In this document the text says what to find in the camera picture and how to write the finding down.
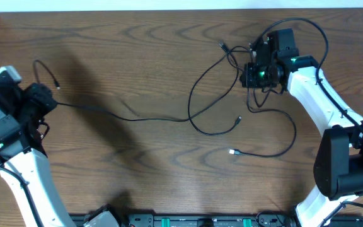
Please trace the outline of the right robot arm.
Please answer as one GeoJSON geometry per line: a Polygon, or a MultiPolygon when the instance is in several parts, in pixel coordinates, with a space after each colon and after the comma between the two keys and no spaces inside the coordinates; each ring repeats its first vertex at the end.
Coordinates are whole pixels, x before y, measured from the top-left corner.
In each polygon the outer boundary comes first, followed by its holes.
{"type": "Polygon", "coordinates": [[[270,93],[277,85],[307,111],[321,134],[313,166],[315,186],[285,218],[285,226],[328,226],[347,205],[363,196],[363,117],[354,112],[326,80],[321,64],[300,55],[291,29],[261,36],[252,46],[255,61],[240,81],[270,93]]]}

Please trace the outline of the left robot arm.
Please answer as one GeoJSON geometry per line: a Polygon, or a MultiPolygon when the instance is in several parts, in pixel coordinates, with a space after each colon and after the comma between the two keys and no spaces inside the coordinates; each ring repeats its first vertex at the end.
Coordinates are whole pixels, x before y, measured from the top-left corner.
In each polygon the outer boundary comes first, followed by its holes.
{"type": "Polygon", "coordinates": [[[22,90],[0,78],[0,176],[11,189],[27,226],[74,226],[52,180],[43,149],[44,117],[57,106],[44,84],[22,90]]]}

